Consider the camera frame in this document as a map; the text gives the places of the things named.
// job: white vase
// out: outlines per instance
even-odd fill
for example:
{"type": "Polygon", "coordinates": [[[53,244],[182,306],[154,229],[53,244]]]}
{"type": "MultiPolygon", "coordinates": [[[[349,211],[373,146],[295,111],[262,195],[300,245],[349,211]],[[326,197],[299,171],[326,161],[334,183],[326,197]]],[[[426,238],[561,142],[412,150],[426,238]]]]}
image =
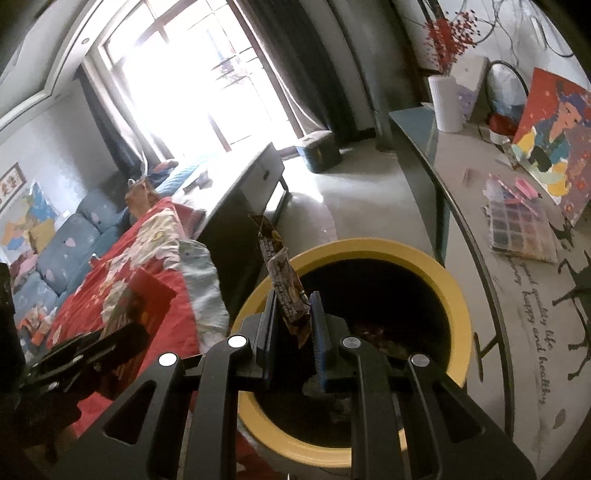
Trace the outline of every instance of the white vase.
{"type": "Polygon", "coordinates": [[[461,132],[464,127],[464,117],[456,79],[451,75],[432,75],[429,77],[429,86],[433,97],[437,129],[451,134],[461,132]]]}

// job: snack wrapper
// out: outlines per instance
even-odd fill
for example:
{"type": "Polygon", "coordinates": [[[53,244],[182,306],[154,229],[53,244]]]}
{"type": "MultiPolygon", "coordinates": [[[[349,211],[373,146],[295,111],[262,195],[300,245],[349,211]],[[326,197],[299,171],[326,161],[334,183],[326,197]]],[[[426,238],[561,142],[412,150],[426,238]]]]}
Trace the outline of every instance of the snack wrapper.
{"type": "Polygon", "coordinates": [[[287,247],[271,222],[264,215],[253,215],[259,226],[258,242],[273,289],[277,294],[283,321],[290,334],[298,339],[302,348],[311,332],[310,305],[300,278],[290,264],[287,247]]]}
{"type": "Polygon", "coordinates": [[[114,400],[135,380],[144,361],[146,351],[158,332],[164,317],[168,313],[170,302],[176,294],[172,288],[163,284],[143,268],[139,268],[134,272],[126,289],[113,308],[113,313],[105,322],[100,339],[132,322],[142,325],[148,332],[150,339],[141,353],[103,377],[98,390],[101,395],[114,400]]]}

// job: blue sofa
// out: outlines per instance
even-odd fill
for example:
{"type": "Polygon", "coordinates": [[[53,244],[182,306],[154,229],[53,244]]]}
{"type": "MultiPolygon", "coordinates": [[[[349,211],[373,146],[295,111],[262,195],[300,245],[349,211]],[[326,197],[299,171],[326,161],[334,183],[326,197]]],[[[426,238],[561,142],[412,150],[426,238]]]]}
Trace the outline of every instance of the blue sofa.
{"type": "MultiPolygon", "coordinates": [[[[201,158],[178,166],[156,191],[162,197],[171,196],[203,161],[201,158]]],[[[35,271],[14,294],[15,322],[35,305],[44,306],[48,312],[59,309],[84,281],[91,269],[91,256],[103,256],[129,229],[127,190],[127,179],[118,173],[80,202],[76,213],[64,222],[39,255],[35,271]]],[[[25,352],[36,350],[30,345],[26,330],[20,332],[20,338],[25,352]]],[[[30,361],[31,354],[26,355],[30,361]]]]}

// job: dark curtain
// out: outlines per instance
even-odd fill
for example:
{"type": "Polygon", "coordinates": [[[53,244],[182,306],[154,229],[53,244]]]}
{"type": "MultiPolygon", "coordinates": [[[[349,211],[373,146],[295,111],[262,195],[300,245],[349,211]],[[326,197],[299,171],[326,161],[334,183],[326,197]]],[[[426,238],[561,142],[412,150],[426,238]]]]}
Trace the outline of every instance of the dark curtain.
{"type": "Polygon", "coordinates": [[[115,128],[105,108],[96,96],[96,92],[92,88],[82,66],[78,68],[74,78],[78,79],[82,85],[82,91],[84,91],[90,113],[95,119],[100,136],[103,137],[115,165],[126,178],[137,180],[142,176],[142,158],[129,146],[115,128]]]}
{"type": "Polygon", "coordinates": [[[334,132],[339,144],[354,141],[353,112],[332,61],[298,0],[238,0],[255,19],[272,63],[290,78],[293,94],[334,132]]]}

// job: painting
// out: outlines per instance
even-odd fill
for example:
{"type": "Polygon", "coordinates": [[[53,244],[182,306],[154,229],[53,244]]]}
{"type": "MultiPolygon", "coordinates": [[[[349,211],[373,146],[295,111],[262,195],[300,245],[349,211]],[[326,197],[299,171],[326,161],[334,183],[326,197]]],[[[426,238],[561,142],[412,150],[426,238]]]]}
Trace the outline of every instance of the painting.
{"type": "Polygon", "coordinates": [[[22,253],[40,253],[55,235],[58,214],[37,182],[17,198],[0,218],[0,248],[9,263],[22,253]]]}
{"type": "Polygon", "coordinates": [[[18,162],[2,176],[0,179],[0,212],[6,208],[26,182],[18,162]]]}
{"type": "Polygon", "coordinates": [[[574,225],[591,194],[591,95],[536,69],[513,149],[574,225]]]}

